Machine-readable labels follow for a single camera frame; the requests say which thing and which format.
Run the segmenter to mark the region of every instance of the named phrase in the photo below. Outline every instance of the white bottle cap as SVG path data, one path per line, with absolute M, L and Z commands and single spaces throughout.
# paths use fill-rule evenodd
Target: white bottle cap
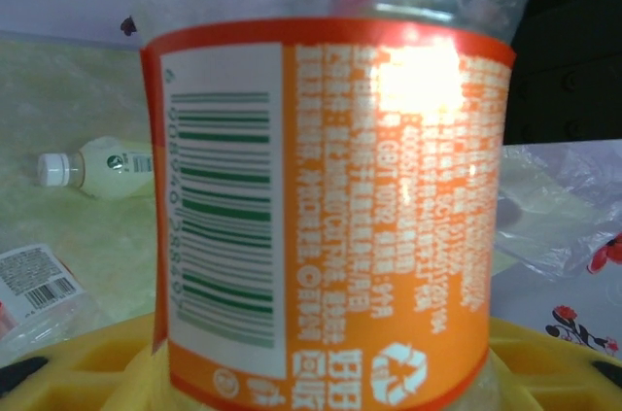
M 69 184 L 69 156 L 67 154 L 43 154 L 39 157 L 39 184 L 63 187 Z

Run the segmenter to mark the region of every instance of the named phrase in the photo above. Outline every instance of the green barcode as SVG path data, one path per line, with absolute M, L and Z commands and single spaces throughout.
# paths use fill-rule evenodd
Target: green barcode
M 275 345 L 269 95 L 177 94 L 182 300 L 177 318 Z

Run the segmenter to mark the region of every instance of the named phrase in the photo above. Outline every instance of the table surface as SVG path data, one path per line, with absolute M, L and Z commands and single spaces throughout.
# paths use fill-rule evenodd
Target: table surface
M 0 251 L 50 245 L 112 322 L 154 308 L 152 199 L 39 188 L 37 156 L 104 135 L 149 141 L 138 53 L 0 40 Z M 497 256 L 494 271 L 514 263 Z

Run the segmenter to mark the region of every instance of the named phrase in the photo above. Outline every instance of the small bottle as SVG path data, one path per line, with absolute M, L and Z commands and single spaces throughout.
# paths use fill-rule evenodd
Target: small bottle
M 46 188 L 72 187 L 98 199 L 154 195 L 151 144 L 102 137 L 74 154 L 39 157 L 39 183 Z

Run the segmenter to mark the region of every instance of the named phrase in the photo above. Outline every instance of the orange label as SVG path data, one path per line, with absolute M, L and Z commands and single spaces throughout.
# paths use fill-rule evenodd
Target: orange label
M 488 352 L 511 49 L 294 19 L 176 32 L 143 60 L 175 387 L 227 411 L 463 393 Z

